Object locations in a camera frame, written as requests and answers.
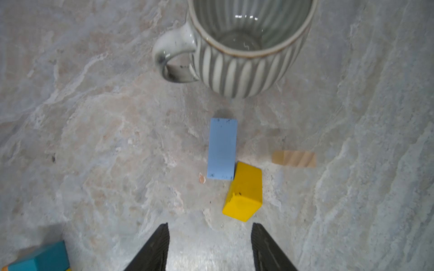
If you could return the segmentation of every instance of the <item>mug rim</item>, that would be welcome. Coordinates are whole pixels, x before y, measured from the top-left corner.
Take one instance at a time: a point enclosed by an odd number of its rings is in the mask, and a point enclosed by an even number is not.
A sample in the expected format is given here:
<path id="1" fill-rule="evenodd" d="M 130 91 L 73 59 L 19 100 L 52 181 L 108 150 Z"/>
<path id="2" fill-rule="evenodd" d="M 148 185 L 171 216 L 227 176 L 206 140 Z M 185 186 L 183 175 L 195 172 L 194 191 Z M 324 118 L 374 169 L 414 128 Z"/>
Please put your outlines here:
<path id="1" fill-rule="evenodd" d="M 255 57 L 263 57 L 268 56 L 271 54 L 274 54 L 276 52 L 279 52 L 286 47 L 293 44 L 302 34 L 303 32 L 309 27 L 310 22 L 312 21 L 313 14 L 316 10 L 316 5 L 318 3 L 318 0 L 311 0 L 312 4 L 309 9 L 309 13 L 307 14 L 303 24 L 297 29 L 295 33 L 293 33 L 289 38 L 286 40 L 276 44 L 275 46 L 272 46 L 267 49 L 262 50 L 256 50 L 256 51 L 242 51 L 230 48 L 228 46 L 225 46 L 221 44 L 220 42 L 216 41 L 215 38 L 213 38 L 210 34 L 206 32 L 206 30 L 203 28 L 203 26 L 200 24 L 199 19 L 197 18 L 196 10 L 194 9 L 194 0 L 188 0 L 188 11 L 190 13 L 190 18 L 193 23 L 193 26 L 196 28 L 196 30 L 199 32 L 199 34 L 202 36 L 202 38 L 212 45 L 214 48 L 218 49 L 219 51 L 235 56 L 235 57 L 244 57 L 244 58 L 255 58 Z"/>

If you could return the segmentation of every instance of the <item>marble surface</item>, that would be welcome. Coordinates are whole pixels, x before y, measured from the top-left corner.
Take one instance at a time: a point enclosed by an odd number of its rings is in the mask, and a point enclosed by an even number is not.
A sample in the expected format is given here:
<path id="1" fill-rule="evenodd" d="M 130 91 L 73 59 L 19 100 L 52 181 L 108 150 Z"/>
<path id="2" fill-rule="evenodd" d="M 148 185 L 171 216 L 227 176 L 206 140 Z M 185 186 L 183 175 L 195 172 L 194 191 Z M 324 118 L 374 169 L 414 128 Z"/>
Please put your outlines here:
<path id="1" fill-rule="evenodd" d="M 434 2 L 322 0 L 294 66 L 229 100 L 158 75 L 184 0 L 0 1 L 0 265 L 59 238 L 73 271 L 123 270 L 169 223 L 168 270 L 253 270 L 252 222 L 300 271 L 434 268 Z M 247 223 L 206 173 L 211 117 L 263 170 Z M 309 150 L 315 169 L 270 163 Z"/>

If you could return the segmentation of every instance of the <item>bright yellow block face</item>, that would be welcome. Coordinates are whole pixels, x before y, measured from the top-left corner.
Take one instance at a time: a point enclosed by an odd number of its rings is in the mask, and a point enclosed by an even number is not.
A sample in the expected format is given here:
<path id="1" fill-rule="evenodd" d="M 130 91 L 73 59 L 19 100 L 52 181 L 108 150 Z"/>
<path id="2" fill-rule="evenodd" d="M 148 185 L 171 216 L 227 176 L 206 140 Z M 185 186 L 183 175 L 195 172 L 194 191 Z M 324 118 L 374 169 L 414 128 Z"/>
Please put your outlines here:
<path id="1" fill-rule="evenodd" d="M 238 162 L 223 214 L 246 222 L 262 206 L 262 171 Z"/>

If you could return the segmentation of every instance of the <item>gray and white striped mug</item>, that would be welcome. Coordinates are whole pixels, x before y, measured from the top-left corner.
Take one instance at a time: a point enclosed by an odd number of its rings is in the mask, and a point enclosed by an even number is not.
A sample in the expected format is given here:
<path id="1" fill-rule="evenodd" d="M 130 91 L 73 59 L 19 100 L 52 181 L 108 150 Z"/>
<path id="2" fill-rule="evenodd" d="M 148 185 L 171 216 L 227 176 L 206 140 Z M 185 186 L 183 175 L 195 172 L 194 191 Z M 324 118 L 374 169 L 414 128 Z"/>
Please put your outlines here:
<path id="1" fill-rule="evenodd" d="M 154 45 L 155 64 L 170 82 L 203 81 L 226 97 L 268 89 L 294 63 L 317 0 L 188 0 L 186 23 Z M 189 65 L 170 65 L 188 53 Z"/>

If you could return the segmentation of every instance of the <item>block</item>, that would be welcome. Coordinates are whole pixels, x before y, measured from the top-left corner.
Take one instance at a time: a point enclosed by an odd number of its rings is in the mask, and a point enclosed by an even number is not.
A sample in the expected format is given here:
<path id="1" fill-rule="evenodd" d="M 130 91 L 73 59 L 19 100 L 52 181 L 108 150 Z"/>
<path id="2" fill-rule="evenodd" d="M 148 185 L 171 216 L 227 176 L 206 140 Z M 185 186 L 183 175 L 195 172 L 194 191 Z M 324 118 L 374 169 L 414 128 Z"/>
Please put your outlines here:
<path id="1" fill-rule="evenodd" d="M 238 162 L 222 213 L 246 222 L 262 206 L 262 171 Z"/>
<path id="2" fill-rule="evenodd" d="M 211 119 L 210 145 L 208 148 L 208 178 L 233 180 L 237 125 L 237 120 L 226 118 Z"/>
<path id="3" fill-rule="evenodd" d="M 45 245 L 7 267 L 8 271 L 65 271 L 69 268 L 65 242 Z"/>
<path id="4" fill-rule="evenodd" d="M 271 162 L 292 167 L 316 167 L 316 154 L 308 151 L 277 150 Z"/>

